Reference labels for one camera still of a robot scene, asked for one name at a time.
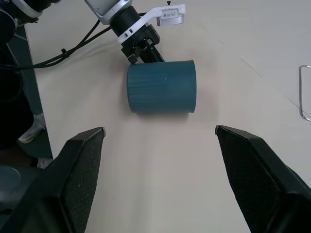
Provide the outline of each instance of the table surface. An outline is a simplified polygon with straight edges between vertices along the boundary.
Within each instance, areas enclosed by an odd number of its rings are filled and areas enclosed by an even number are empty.
[[[249,232],[214,135],[219,124],[264,138],[311,185],[311,123],[297,107],[298,67],[311,64],[311,2],[178,3],[187,4],[185,24],[156,28],[157,48],[166,61],[195,61],[194,114],[130,112],[129,63],[113,32],[62,64],[35,71],[54,157],[79,132],[106,128],[87,233]],[[133,3],[139,12],[164,4]],[[26,27],[33,62],[74,47],[95,22],[82,0],[62,0],[45,10]]]

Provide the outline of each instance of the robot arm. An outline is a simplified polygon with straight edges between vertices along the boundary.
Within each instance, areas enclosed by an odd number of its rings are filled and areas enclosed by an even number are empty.
[[[17,25],[37,22],[42,11],[59,0],[0,0],[0,43],[8,42],[15,34]],[[86,4],[104,25],[110,25],[119,38],[122,52],[129,62],[135,64],[140,57],[143,62],[164,62],[155,45],[160,37],[148,24],[157,18],[157,25],[173,25],[184,22],[186,6],[170,5],[154,8],[143,17],[132,6],[133,0],[85,0]]]

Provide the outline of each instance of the white table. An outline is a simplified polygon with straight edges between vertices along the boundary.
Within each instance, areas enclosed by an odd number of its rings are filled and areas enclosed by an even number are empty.
[[[129,62],[113,32],[57,67],[36,70],[54,157],[77,133],[106,128],[87,233],[249,232],[226,176],[217,124],[263,137],[311,185],[311,124],[295,105],[298,67],[311,63],[311,2],[178,3],[187,4],[186,23],[156,28],[157,48],[166,61],[195,61],[197,108],[188,117],[130,112]],[[134,0],[139,12],[164,4]],[[34,63],[74,47],[95,22],[82,0],[47,9],[27,25]]]

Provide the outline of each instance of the metal handle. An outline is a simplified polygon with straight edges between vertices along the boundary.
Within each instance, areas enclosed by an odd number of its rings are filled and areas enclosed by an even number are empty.
[[[304,118],[305,120],[307,121],[311,121],[311,119],[305,117],[305,115],[303,115],[303,108],[302,108],[302,68],[310,68],[311,69],[311,66],[306,66],[306,65],[303,65],[303,66],[300,66],[299,67],[299,111],[300,111],[300,115],[302,118]]]

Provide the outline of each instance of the teal cylinder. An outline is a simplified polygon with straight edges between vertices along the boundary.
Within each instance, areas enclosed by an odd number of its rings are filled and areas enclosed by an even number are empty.
[[[194,61],[131,65],[126,89],[133,113],[193,113],[196,106]]]

